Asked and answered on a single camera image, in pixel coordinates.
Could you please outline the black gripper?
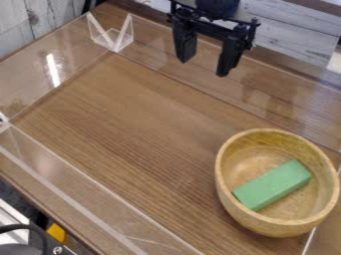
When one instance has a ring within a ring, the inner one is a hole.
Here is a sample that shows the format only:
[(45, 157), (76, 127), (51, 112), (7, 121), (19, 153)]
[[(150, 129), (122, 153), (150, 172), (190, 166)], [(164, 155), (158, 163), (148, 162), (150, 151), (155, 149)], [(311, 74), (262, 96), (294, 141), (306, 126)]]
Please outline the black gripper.
[(192, 29), (206, 32), (208, 37), (238, 37), (228, 36), (222, 42), (215, 74), (226, 77), (238, 65), (245, 48), (253, 48), (255, 30), (261, 25), (258, 19), (239, 8), (239, 0), (170, 0), (168, 16), (175, 55), (182, 63), (196, 52), (196, 33)]

